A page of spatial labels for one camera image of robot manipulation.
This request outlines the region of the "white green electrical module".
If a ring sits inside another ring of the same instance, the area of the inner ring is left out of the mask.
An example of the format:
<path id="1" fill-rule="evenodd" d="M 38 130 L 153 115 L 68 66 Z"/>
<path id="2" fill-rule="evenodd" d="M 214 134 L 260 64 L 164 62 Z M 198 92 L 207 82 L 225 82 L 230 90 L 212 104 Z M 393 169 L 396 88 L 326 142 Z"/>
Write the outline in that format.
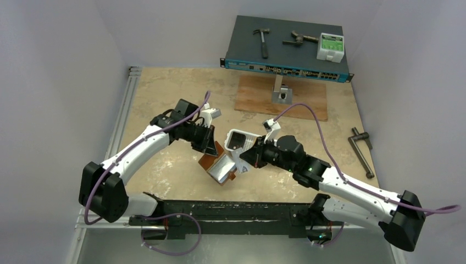
<path id="1" fill-rule="evenodd" d="M 317 59 L 340 63 L 345 55 L 344 36 L 321 33 L 318 41 Z"/>

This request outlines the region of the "white plastic basket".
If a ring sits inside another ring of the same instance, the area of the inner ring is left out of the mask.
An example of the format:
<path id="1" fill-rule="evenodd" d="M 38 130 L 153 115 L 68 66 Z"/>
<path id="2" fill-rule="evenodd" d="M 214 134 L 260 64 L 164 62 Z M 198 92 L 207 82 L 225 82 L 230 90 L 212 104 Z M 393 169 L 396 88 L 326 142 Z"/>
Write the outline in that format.
<path id="1" fill-rule="evenodd" d="M 231 129 L 224 141 L 224 149 L 233 152 L 241 149 L 242 152 L 249 150 L 260 135 L 246 132 L 240 129 Z"/>

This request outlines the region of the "silver metal stand bracket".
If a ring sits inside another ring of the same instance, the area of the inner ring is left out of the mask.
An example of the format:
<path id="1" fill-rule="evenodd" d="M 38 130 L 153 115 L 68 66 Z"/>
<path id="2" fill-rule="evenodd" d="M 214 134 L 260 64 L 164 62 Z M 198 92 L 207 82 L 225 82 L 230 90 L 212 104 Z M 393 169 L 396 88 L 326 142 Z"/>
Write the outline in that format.
<path id="1" fill-rule="evenodd" d="M 271 101 L 272 103 L 291 105 L 293 96 L 292 89 L 282 82 L 283 77 L 283 75 L 276 75 L 271 95 Z"/>

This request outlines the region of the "small hammer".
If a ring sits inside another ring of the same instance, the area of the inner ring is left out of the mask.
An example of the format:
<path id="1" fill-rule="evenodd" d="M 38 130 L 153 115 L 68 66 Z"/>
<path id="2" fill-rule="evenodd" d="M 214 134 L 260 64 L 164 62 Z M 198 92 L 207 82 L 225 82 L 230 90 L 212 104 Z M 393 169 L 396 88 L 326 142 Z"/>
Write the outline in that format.
<path id="1" fill-rule="evenodd" d="M 260 34 L 260 42 L 261 42 L 261 56 L 263 59 L 268 59 L 269 53 L 268 53 L 268 48 L 267 48 L 267 43 L 265 41 L 265 34 L 269 34 L 270 29 L 267 28 L 261 28 L 261 29 L 256 29 L 253 31 L 253 34 Z"/>

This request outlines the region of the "white credit card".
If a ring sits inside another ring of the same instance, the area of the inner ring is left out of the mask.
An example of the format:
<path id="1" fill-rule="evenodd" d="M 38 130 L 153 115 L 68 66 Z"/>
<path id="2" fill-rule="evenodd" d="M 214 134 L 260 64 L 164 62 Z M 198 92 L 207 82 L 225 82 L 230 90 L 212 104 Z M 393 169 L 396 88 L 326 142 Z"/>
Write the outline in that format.
<path id="1" fill-rule="evenodd" d="M 251 170 L 251 165 L 240 158 L 240 154 L 244 153 L 244 149 L 242 147 L 236 148 L 231 151 L 232 160 L 235 162 L 237 172 L 239 174 L 247 173 Z"/>

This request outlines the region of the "blue network switch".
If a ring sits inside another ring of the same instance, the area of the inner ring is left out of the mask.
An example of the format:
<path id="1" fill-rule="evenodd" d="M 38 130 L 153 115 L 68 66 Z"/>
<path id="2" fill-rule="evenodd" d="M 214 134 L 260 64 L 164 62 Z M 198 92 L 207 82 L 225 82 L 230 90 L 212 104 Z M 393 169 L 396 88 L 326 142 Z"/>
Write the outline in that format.
<path id="1" fill-rule="evenodd" d="M 339 63 L 317 58 L 319 45 L 296 36 L 320 37 L 322 33 L 341 36 L 338 25 L 308 23 L 239 15 L 220 66 L 226 69 L 279 74 L 300 78 L 349 83 L 353 74 L 347 57 Z"/>

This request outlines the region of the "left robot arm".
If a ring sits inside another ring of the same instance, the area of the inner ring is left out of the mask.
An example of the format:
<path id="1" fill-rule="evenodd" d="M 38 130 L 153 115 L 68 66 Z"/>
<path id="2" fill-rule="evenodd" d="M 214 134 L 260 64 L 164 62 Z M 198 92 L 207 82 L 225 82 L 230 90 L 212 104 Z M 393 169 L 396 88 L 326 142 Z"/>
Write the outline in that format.
<path id="1" fill-rule="evenodd" d="M 175 108 L 155 116 L 131 144 L 101 163 L 83 168 L 79 203 L 109 223 L 122 216 L 142 216 L 151 225 L 159 224 L 164 210 L 161 200 L 149 193 L 130 196 L 125 186 L 131 177 L 156 153 L 176 140 L 184 140 L 202 154 L 217 157 L 212 120 L 221 111 L 207 102 L 197 106 L 180 99 Z"/>

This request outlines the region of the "plywood base board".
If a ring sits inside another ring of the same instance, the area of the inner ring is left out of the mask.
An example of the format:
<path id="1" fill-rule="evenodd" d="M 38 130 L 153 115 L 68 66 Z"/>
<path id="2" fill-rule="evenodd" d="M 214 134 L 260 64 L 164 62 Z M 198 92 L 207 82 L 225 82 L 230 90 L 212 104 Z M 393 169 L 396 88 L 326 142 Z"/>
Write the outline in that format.
<path id="1" fill-rule="evenodd" d="M 326 85 L 285 79 L 281 90 L 274 90 L 275 77 L 240 76 L 234 109 L 250 113 L 278 115 L 294 103 L 310 106 L 319 121 L 328 120 Z"/>

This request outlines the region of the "brown leather card holder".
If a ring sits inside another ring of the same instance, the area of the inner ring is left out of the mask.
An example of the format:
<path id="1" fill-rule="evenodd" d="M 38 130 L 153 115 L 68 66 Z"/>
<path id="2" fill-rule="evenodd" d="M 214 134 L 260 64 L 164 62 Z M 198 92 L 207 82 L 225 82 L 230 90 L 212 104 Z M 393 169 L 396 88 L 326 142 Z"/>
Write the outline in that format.
<path id="1" fill-rule="evenodd" d="M 237 167 L 236 163 L 217 141 L 215 141 L 215 147 L 218 151 L 218 156 L 214 157 L 204 154 L 198 160 L 198 164 L 219 185 L 224 185 L 227 181 L 233 181 L 236 178 Z"/>

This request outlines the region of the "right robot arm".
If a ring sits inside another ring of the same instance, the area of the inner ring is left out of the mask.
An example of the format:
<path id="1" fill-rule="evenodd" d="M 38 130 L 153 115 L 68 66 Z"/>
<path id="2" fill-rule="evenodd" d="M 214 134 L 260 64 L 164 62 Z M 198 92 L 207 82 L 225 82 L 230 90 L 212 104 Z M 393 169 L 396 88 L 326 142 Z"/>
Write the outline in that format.
<path id="1" fill-rule="evenodd" d="M 276 142 L 259 137 L 254 145 L 240 154 L 240 159 L 255 168 L 267 164 L 292 173 L 293 179 L 306 188 L 337 195 L 369 212 L 366 222 L 375 220 L 386 241 L 408 252 L 414 251 L 426 220 L 419 198 L 410 191 L 402 194 L 368 185 L 335 166 L 307 154 L 292 135 Z"/>

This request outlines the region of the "aluminium frame rail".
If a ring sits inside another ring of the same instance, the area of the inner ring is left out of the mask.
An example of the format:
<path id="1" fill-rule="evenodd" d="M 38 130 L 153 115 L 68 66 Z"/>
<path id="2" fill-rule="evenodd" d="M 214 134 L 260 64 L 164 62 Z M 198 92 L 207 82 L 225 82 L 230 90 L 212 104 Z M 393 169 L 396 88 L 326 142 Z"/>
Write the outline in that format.
<path id="1" fill-rule="evenodd" d="M 129 68 L 126 87 L 124 90 L 119 112 L 116 116 L 115 126 L 109 139 L 109 145 L 104 157 L 105 160 L 118 153 L 118 149 L 121 145 L 121 141 L 124 136 L 127 120 L 129 118 L 132 102 L 134 100 L 135 93 L 140 82 L 142 71 L 143 67 L 132 66 Z"/>

